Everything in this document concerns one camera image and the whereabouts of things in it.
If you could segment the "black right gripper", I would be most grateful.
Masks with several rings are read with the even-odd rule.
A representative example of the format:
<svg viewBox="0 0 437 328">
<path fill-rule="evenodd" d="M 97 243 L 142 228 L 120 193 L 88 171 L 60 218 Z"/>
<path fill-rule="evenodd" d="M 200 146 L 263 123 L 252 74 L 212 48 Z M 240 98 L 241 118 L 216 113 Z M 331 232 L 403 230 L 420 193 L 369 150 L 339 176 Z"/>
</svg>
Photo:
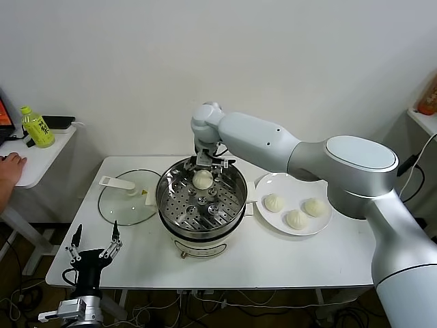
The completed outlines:
<svg viewBox="0 0 437 328">
<path fill-rule="evenodd" d="M 206 152 L 210 156 L 215 156 L 220 145 L 219 141 L 206 142 L 195 137 L 195 153 Z M 214 182 L 231 183 L 236 181 L 236 167 L 234 159 L 214 158 L 212 162 L 212 177 Z M 184 163 L 184 177 L 189 182 L 193 180 L 197 166 L 195 162 L 187 160 Z"/>
</svg>

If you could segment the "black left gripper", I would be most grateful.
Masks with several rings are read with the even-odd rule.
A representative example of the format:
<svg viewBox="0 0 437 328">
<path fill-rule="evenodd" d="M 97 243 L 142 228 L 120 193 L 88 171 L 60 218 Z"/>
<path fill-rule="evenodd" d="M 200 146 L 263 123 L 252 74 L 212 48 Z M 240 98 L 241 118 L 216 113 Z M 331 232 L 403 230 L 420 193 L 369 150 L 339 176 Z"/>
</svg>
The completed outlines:
<svg viewBox="0 0 437 328">
<path fill-rule="evenodd" d="M 102 270 L 109 266 L 109 258 L 114 258 L 123 246 L 120 239 L 117 220 L 113 223 L 111 242 L 106 249 L 90 249 L 79 253 L 81 233 L 83 226 L 80 224 L 72 236 L 66 251 L 70 256 L 70 264 L 78 271 L 75 296 L 102 296 L 100 278 Z"/>
</svg>

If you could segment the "bare person hand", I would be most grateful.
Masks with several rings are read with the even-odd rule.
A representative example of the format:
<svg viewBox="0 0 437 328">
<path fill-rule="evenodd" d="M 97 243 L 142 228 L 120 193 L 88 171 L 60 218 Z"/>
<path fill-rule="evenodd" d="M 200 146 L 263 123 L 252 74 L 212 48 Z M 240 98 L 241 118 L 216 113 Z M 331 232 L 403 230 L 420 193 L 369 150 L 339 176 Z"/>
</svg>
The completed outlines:
<svg viewBox="0 0 437 328">
<path fill-rule="evenodd" d="M 26 157 L 12 152 L 1 158 L 1 186 L 14 187 L 20 180 L 24 166 L 27 162 Z"/>
</svg>

